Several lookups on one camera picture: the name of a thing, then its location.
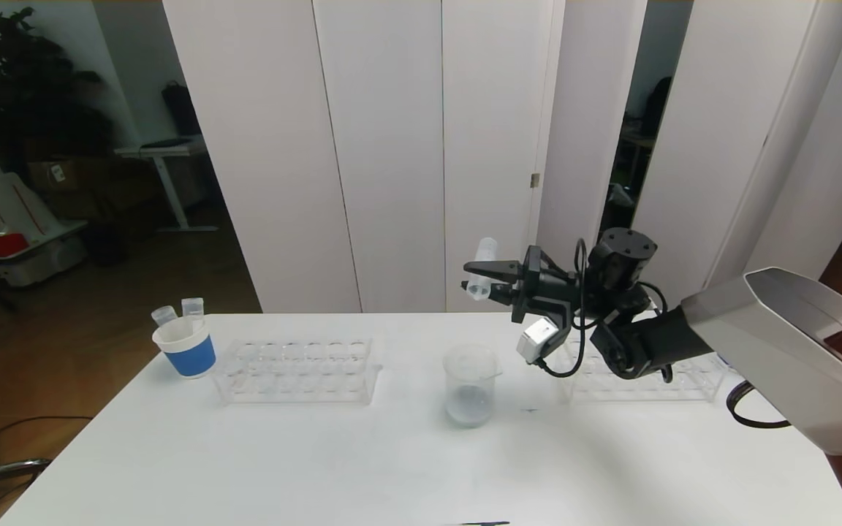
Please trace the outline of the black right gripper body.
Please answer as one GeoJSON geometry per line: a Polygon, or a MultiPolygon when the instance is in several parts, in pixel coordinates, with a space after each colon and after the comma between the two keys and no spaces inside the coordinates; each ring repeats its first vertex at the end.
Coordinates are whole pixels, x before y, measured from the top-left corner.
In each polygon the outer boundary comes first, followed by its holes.
{"type": "Polygon", "coordinates": [[[578,272],[566,272],[541,247],[531,245],[519,265],[517,296],[512,302],[512,322],[522,323],[527,313],[554,319],[562,324],[574,322],[581,314],[583,277],[578,272]]]}

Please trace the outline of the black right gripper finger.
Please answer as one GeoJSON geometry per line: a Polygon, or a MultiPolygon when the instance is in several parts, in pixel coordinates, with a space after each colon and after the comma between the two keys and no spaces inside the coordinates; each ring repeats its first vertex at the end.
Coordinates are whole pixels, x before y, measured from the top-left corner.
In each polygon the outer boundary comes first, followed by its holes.
{"type": "Polygon", "coordinates": [[[469,261],[464,264],[463,270],[477,277],[508,284],[517,283],[523,275],[521,263],[515,260],[469,261]]]}
{"type": "Polygon", "coordinates": [[[474,302],[493,302],[502,306],[512,306],[517,299],[517,290],[508,283],[492,280],[464,280],[460,286],[474,302]]]}

